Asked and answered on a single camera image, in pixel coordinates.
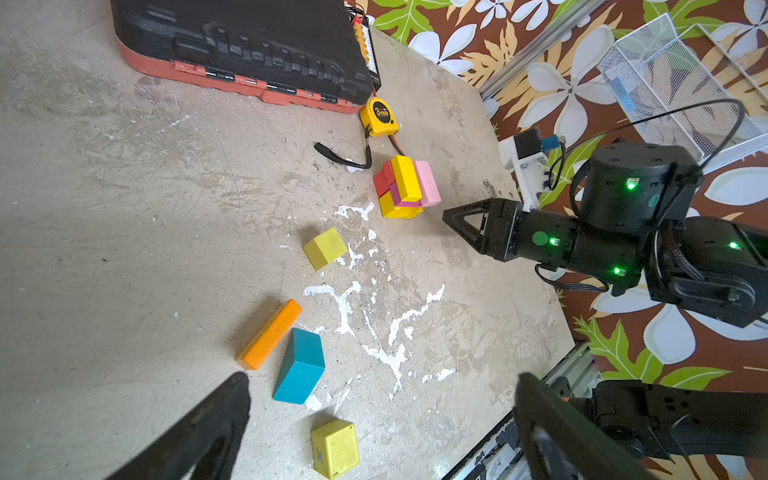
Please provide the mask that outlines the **light pink block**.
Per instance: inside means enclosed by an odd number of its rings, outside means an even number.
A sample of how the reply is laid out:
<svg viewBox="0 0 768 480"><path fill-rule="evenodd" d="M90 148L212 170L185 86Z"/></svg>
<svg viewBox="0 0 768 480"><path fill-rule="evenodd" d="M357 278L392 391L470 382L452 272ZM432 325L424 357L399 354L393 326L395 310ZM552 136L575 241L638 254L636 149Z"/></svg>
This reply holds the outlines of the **light pink block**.
<svg viewBox="0 0 768 480"><path fill-rule="evenodd" d="M416 160L414 162L414 167L422 192L422 198L419 201L420 206L426 208L440 204L442 198L429 163L427 161Z"/></svg>

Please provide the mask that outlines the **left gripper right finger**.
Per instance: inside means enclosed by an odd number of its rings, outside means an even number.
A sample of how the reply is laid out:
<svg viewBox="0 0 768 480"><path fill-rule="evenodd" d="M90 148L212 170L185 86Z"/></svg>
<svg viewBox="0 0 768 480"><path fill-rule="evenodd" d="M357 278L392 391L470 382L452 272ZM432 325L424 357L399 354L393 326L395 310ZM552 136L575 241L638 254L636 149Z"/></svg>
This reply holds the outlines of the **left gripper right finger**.
<svg viewBox="0 0 768 480"><path fill-rule="evenodd" d="M534 387L541 381L531 373L519 375L515 407L522 407L522 385ZM523 445L533 479L652 479L638 460L600 431L593 423L561 397L545 388L541 402L545 412L535 418L537 428L551 440L552 450L545 451L541 439L526 440Z"/></svg>

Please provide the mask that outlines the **yellow arch block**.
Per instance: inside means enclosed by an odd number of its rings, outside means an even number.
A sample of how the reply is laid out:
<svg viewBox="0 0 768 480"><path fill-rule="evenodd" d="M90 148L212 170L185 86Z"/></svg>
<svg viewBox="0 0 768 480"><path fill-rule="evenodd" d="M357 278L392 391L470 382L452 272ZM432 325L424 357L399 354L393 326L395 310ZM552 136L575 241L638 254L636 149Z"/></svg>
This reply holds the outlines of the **yellow arch block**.
<svg viewBox="0 0 768 480"><path fill-rule="evenodd" d="M424 211L422 207L396 206L391 192L387 192L379 198L379 206L382 216L387 219L413 219Z"/></svg>

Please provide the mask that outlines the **magenta block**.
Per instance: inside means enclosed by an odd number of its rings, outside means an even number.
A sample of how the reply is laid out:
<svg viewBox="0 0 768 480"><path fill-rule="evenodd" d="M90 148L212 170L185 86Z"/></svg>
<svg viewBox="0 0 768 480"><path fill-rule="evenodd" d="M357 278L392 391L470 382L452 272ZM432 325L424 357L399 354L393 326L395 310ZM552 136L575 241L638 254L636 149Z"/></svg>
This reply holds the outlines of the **magenta block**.
<svg viewBox="0 0 768 480"><path fill-rule="evenodd" d="M405 201L401 198L397 183L392 183L389 193L393 200L393 205L398 208L421 208L421 201Z"/></svg>

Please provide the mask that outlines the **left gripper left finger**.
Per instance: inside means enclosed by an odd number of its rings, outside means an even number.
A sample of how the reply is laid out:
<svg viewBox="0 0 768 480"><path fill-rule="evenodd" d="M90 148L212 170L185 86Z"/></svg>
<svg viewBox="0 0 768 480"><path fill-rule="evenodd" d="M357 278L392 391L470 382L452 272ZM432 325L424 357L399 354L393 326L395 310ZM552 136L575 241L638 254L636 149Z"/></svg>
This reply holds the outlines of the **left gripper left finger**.
<svg viewBox="0 0 768 480"><path fill-rule="evenodd" d="M250 413L248 376L236 372L111 479L229 479Z"/></svg>

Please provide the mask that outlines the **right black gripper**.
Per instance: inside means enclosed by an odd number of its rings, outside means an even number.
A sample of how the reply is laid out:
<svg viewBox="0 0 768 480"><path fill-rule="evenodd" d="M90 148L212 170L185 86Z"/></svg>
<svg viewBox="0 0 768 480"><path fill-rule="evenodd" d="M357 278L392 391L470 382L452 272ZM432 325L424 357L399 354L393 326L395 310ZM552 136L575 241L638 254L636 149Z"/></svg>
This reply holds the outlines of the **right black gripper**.
<svg viewBox="0 0 768 480"><path fill-rule="evenodd" d="M524 258L551 267L568 264L578 230L574 217L537 209L526 212L520 202L504 199L446 209L442 221L479 254L503 262Z"/></svg>

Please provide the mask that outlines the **lime cube block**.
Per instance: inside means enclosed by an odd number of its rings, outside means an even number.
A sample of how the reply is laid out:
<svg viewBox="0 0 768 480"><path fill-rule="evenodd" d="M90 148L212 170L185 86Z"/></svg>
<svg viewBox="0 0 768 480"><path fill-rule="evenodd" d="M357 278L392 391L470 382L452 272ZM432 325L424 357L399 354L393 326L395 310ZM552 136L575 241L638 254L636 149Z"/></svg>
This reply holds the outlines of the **lime cube block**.
<svg viewBox="0 0 768 480"><path fill-rule="evenodd" d="M336 228L317 235L303 246L312 267L319 271L348 252L347 244Z"/></svg>

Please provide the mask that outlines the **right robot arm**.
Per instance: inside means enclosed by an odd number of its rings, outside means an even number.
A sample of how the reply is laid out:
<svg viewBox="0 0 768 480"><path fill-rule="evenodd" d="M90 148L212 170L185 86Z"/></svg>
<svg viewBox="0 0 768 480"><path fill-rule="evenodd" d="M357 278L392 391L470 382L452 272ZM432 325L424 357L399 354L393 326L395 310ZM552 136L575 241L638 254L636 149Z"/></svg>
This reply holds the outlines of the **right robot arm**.
<svg viewBox="0 0 768 480"><path fill-rule="evenodd" d="M767 235L713 217L688 218L703 179L679 146L614 143L597 149L571 183L572 214L490 198L454 207L444 223L478 253L559 268L621 296L645 283L657 302L731 327L767 321ZM604 379L573 406L632 456L767 454L767 398Z"/></svg>

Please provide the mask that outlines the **red arch block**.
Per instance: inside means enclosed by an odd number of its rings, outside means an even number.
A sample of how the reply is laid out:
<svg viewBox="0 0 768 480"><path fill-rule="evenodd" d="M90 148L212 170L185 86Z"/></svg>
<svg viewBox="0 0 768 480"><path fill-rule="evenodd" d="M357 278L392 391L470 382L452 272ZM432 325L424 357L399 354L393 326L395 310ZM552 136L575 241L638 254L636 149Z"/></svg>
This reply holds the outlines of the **red arch block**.
<svg viewBox="0 0 768 480"><path fill-rule="evenodd" d="M374 176L373 180L379 198L390 191L391 185L396 182L394 170L390 161L386 161L383 164L382 169Z"/></svg>

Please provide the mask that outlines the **yellow rectangular block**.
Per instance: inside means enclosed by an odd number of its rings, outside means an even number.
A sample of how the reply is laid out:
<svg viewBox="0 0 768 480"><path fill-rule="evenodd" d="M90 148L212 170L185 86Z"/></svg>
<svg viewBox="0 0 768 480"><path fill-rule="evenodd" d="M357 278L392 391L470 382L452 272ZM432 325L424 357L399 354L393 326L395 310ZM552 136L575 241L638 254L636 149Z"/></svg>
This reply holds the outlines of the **yellow rectangular block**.
<svg viewBox="0 0 768 480"><path fill-rule="evenodd" d="M409 157L397 155L390 162L401 198L405 201L421 200L422 192L417 179L414 161Z"/></svg>

